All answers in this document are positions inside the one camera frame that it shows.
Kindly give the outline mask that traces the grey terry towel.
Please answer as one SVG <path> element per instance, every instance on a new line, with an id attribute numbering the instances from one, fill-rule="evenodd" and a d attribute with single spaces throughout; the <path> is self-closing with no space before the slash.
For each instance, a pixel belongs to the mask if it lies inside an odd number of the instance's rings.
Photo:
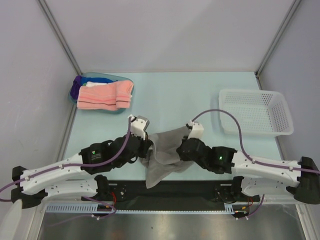
<path id="1" fill-rule="evenodd" d="M 151 149 L 140 163 L 146 168 L 145 186 L 151 189 L 171 173 L 182 173 L 194 163 L 182 161 L 177 153 L 184 137 L 190 131 L 186 126 L 166 132 L 153 133 L 149 136 Z"/>

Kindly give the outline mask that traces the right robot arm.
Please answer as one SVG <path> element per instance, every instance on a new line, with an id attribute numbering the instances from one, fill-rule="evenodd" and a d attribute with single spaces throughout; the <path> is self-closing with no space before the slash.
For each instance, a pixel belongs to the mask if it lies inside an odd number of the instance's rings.
<path id="1" fill-rule="evenodd" d="M 230 147 L 209 147 L 198 138 L 184 139 L 176 152 L 181 161 L 194 162 L 215 174 L 233 175 L 230 195 L 236 201 L 289 193 L 304 204 L 320 203 L 320 171 L 310 157 L 277 161 Z"/>

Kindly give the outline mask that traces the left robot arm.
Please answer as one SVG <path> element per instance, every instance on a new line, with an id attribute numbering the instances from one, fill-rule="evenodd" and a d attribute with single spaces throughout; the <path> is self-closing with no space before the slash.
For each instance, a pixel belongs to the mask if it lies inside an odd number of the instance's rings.
<path id="1" fill-rule="evenodd" d="M 107 177 L 103 174 L 126 163 L 133 164 L 145 157 L 152 142 L 133 134 L 93 143 L 79 153 L 46 167 L 26 169 L 16 166 L 12 169 L 15 188 L 10 200 L 22 201 L 22 208 L 38 206 L 43 200 L 58 197 L 90 198 L 107 201 L 112 196 Z"/>

